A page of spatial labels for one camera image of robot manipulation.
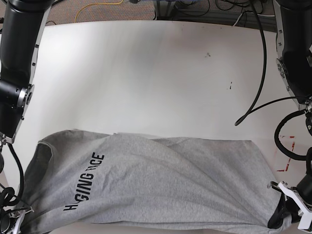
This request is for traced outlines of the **black robot arm image-left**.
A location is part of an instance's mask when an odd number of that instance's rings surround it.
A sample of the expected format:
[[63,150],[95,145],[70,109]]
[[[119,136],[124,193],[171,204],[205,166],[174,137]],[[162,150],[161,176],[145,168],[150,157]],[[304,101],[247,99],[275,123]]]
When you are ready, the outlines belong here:
[[34,92],[32,84],[39,45],[52,0],[8,0],[0,30],[0,145],[7,145],[19,170],[19,191],[3,187],[0,193],[0,232],[18,234],[32,208],[21,197],[24,172],[13,148]]

